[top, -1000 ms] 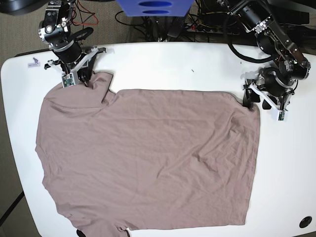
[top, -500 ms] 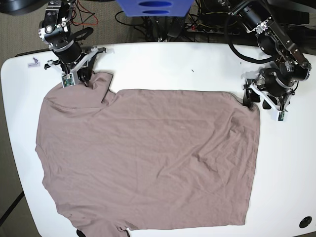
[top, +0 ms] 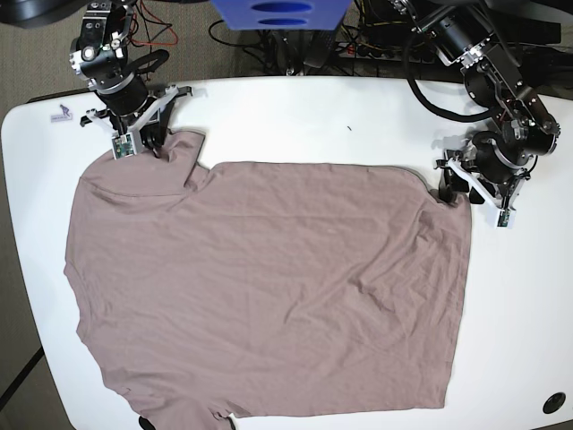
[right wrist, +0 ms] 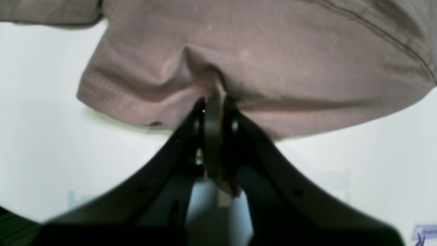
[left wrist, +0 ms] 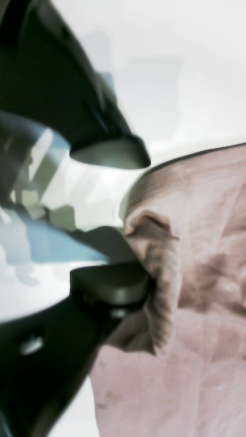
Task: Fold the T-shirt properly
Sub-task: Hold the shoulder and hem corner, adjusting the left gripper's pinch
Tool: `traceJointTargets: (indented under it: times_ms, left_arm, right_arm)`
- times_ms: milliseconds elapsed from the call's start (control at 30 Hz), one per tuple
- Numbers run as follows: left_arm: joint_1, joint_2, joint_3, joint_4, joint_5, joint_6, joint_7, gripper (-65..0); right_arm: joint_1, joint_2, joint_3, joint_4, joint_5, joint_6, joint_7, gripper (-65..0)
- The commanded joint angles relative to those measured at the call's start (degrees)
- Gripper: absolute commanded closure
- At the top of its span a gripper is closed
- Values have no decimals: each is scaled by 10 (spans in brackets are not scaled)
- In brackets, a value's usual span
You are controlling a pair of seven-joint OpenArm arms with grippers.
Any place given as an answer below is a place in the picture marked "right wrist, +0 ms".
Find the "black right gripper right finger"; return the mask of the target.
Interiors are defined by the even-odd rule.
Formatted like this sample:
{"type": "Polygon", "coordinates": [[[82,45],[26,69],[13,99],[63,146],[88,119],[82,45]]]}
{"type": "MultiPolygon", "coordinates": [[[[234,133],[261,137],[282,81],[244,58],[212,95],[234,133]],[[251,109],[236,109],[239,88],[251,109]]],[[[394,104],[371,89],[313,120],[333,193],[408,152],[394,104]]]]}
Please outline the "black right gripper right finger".
{"type": "Polygon", "coordinates": [[[235,103],[213,98],[213,178],[244,191],[251,246],[402,246],[393,227],[339,201],[298,171],[235,103]]]}

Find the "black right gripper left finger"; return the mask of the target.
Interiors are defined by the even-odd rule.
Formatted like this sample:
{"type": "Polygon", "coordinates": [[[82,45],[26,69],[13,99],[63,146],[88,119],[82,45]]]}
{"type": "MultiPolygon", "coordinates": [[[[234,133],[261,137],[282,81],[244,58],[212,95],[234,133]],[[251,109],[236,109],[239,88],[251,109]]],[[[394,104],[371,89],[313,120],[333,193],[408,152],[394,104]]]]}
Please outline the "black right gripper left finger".
{"type": "Polygon", "coordinates": [[[183,124],[141,169],[112,190],[51,219],[36,246],[187,246],[185,230],[195,181],[203,176],[199,99],[183,124]]]}

